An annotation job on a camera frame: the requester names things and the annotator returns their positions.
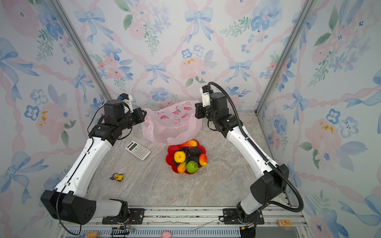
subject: red fruit plate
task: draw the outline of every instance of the red fruit plate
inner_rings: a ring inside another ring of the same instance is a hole
[[[199,143],[198,141],[197,141],[197,146],[196,146],[196,147],[199,148],[203,154],[206,154],[206,153],[207,153],[207,151],[205,150],[204,146],[200,145],[200,143]],[[167,154],[167,156],[165,157],[165,162],[166,162],[169,166],[171,166],[171,167],[172,167],[172,171],[175,172],[175,173],[177,173],[177,174],[179,174],[179,172],[177,171],[177,167],[176,167],[176,165],[173,163],[173,155],[174,155],[175,152],[178,151],[180,148],[181,148],[180,145],[170,145],[170,146],[168,147],[168,150],[167,150],[167,151],[168,151],[168,154]]]

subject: wooden block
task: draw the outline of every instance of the wooden block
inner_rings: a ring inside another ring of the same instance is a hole
[[[290,220],[278,220],[278,225],[280,227],[292,227],[292,223]]]

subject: wall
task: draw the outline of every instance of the wall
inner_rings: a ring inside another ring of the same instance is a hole
[[[315,238],[381,237],[380,11],[318,0],[260,115]]]
[[[43,0],[1,0],[0,237],[50,237],[57,224],[40,196],[83,149],[104,103]]]
[[[61,1],[112,95],[160,109],[216,81],[253,110],[304,0]]]

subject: gray marble surface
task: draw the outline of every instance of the gray marble surface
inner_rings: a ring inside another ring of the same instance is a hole
[[[240,112],[239,115],[250,135],[271,156],[255,114]],[[86,197],[91,200],[116,198],[138,206],[237,205],[255,181],[249,164],[221,133],[208,129],[206,119],[196,139],[207,150],[208,165],[193,175],[176,174],[165,162],[167,147],[154,145],[143,137],[141,126],[135,126],[132,133],[117,141],[103,158]],[[124,149],[131,140],[151,151],[144,161]],[[123,180],[110,180],[114,173],[124,174]]]

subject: yellow duck toy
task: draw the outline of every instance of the yellow duck toy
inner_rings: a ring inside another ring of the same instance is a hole
[[[113,174],[113,176],[110,178],[111,180],[116,180],[118,182],[120,182],[122,179],[123,179],[123,174]]]

